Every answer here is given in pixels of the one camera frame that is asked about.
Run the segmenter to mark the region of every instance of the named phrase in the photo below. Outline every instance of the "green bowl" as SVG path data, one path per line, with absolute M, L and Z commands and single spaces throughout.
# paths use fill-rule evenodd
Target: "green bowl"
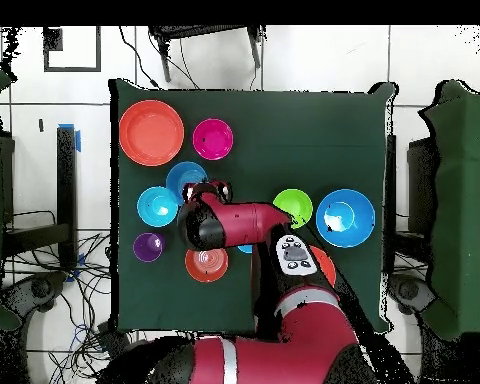
M 313 203 L 302 190 L 289 188 L 283 190 L 274 199 L 274 205 L 293 216 L 292 228 L 307 224 L 313 215 Z

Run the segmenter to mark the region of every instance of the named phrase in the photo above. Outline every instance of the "white tile floor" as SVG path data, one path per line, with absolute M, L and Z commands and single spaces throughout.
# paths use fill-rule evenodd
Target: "white tile floor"
M 172 81 L 165 82 L 160 57 L 149 42 L 146 27 L 123 27 L 123 32 L 126 41 L 137 46 L 144 71 L 162 88 L 192 88 L 192 83 L 173 65 Z M 64 50 L 50 53 L 52 66 L 93 66 L 93 28 L 64 27 L 63 37 Z M 6 47 L 6 39 L 0 39 L 0 58 Z M 200 88 L 249 89 L 255 73 L 245 29 L 184 39 L 182 47 L 188 69 Z M 0 94 L 4 129 L 11 130 L 16 139 L 15 212 L 56 211 L 55 133 L 58 124 L 72 123 L 82 137 L 82 149 L 77 153 L 79 238 L 97 232 L 106 234 L 110 228 L 107 80 L 125 78 L 145 88 L 150 88 L 149 81 L 133 51 L 122 42 L 117 27 L 102 28 L 101 72 L 45 73 L 41 28 L 20 32 L 19 52 L 12 63 L 18 81 L 10 91 Z M 170 56 L 185 69 L 178 41 L 171 42 Z M 435 87 L 443 79 L 463 79 L 480 91 L 480 27 L 268 26 L 263 64 L 265 90 L 365 92 L 380 81 L 398 84 L 393 115 L 397 211 L 406 215 L 408 144 L 429 135 L 417 112 L 432 102 Z M 258 70 L 253 89 L 260 89 L 261 82 Z M 39 119 L 44 123 L 43 132 L 39 130 Z M 49 219 L 48 215 L 18 217 L 15 224 L 28 227 L 49 223 Z M 405 218 L 398 218 L 397 225 L 398 229 L 406 229 Z M 108 264 L 103 249 L 93 254 L 92 261 Z M 16 271 L 24 267 L 15 263 Z M 108 281 L 100 282 L 99 288 L 109 291 Z M 72 305 L 75 320 L 81 321 L 81 295 L 74 283 L 66 283 L 64 295 Z M 93 305 L 98 320 L 108 318 L 109 295 L 96 294 Z M 68 306 L 59 298 L 51 311 L 38 313 L 32 320 L 28 349 L 33 384 L 48 384 L 55 369 L 46 351 L 57 351 L 58 360 L 66 356 L 64 352 L 74 336 L 68 313 Z M 394 326 L 388 339 L 417 375 L 421 346 L 415 319 L 402 315 L 391 300 L 387 316 Z M 147 338 L 161 335 L 148 332 Z

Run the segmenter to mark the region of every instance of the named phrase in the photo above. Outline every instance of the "purple bowl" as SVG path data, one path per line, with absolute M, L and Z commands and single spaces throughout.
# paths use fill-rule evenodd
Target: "purple bowl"
M 133 253 L 142 262 L 153 262 L 162 254 L 165 240 L 162 235 L 143 233 L 133 242 Z

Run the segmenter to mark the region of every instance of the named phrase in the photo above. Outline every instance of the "chair leg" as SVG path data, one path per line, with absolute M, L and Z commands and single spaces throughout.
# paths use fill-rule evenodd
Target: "chair leg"
M 169 73 L 169 62 L 167 57 L 169 56 L 169 43 L 164 40 L 158 39 L 158 50 L 160 51 L 160 59 L 162 60 L 162 68 L 164 68 L 164 76 L 166 82 L 171 82 L 171 74 Z
M 260 56 L 258 54 L 258 47 L 256 46 L 257 38 L 257 28 L 256 27 L 247 27 L 247 34 L 249 34 L 249 41 L 251 42 L 252 58 L 254 59 L 254 65 L 259 69 Z

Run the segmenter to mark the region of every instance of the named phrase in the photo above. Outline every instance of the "blue bowl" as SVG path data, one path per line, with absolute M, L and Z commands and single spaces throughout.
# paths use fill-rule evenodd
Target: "blue bowl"
M 244 244 L 242 246 L 237 246 L 241 252 L 252 253 L 252 244 Z
M 140 218 L 152 227 L 169 224 L 178 213 L 178 203 L 174 194 L 165 187 L 150 187 L 137 201 Z
M 186 183 L 198 183 L 208 178 L 205 170 L 194 162 L 180 162 L 167 174 L 165 186 L 171 190 L 178 205 L 183 204 L 183 186 Z
M 333 191 L 318 206 L 316 226 L 320 235 L 333 246 L 355 247 L 372 233 L 375 210 L 367 197 L 358 191 Z

